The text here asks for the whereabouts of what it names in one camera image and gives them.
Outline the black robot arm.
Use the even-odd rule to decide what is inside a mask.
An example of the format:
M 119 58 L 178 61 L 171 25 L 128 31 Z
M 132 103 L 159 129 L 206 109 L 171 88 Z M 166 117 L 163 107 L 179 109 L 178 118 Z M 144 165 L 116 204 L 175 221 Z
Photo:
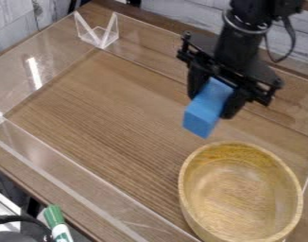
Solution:
M 268 32 L 275 22 L 284 24 L 291 42 L 296 42 L 291 16 L 303 11 L 304 2 L 231 0 L 216 38 L 191 31 L 183 33 L 178 58 L 188 67 L 188 95 L 196 96 L 211 78 L 234 90 L 223 106 L 222 118 L 232 118 L 250 102 L 264 106 L 272 103 L 284 81 L 260 59 L 259 47 L 270 43 Z

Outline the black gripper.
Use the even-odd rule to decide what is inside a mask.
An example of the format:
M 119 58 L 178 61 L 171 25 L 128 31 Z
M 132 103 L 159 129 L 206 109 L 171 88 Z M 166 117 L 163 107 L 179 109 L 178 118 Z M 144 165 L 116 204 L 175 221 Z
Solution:
M 271 26 L 262 28 L 244 23 L 230 9 L 223 13 L 224 26 L 219 37 L 211 38 L 186 31 L 178 58 L 187 64 L 187 94 L 194 99 L 210 78 L 235 89 L 222 112 L 231 119 L 256 101 L 264 106 L 272 102 L 283 81 L 259 57 L 259 45 Z

